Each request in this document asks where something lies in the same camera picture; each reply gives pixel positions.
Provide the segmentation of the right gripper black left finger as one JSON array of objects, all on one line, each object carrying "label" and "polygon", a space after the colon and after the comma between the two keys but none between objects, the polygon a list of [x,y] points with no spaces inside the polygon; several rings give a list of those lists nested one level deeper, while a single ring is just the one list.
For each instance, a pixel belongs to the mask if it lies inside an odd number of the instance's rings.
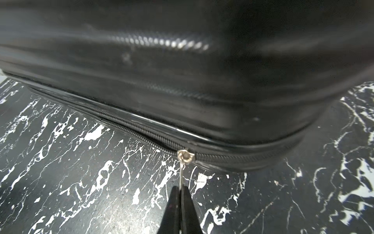
[{"label": "right gripper black left finger", "polygon": [[170,192],[157,234],[180,233],[180,189],[174,186]]}]

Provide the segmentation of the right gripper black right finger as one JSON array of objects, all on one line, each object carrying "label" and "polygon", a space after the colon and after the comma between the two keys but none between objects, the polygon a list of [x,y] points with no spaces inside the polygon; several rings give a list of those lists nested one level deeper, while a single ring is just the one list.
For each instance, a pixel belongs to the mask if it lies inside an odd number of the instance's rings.
[{"label": "right gripper black right finger", "polygon": [[187,186],[182,186],[180,192],[180,228],[182,234],[202,234],[196,209]]}]

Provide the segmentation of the silver zipper pull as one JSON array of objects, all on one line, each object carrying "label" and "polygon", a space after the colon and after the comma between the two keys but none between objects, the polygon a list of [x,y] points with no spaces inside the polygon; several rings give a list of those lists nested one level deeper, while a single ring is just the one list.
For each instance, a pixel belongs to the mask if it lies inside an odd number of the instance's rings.
[{"label": "silver zipper pull", "polygon": [[190,164],[195,160],[195,153],[190,152],[188,149],[182,149],[177,151],[177,158],[180,162],[180,176],[179,176],[179,189],[182,190],[183,188],[183,173],[184,173],[184,168],[186,165]]}]

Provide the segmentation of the black hard-shell suitcase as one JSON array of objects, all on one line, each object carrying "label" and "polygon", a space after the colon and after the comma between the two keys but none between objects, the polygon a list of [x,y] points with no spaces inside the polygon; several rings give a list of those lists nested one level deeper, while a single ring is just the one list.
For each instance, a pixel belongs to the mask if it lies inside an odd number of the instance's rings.
[{"label": "black hard-shell suitcase", "polygon": [[1,1],[1,69],[193,164],[283,157],[374,74],[373,1]]}]

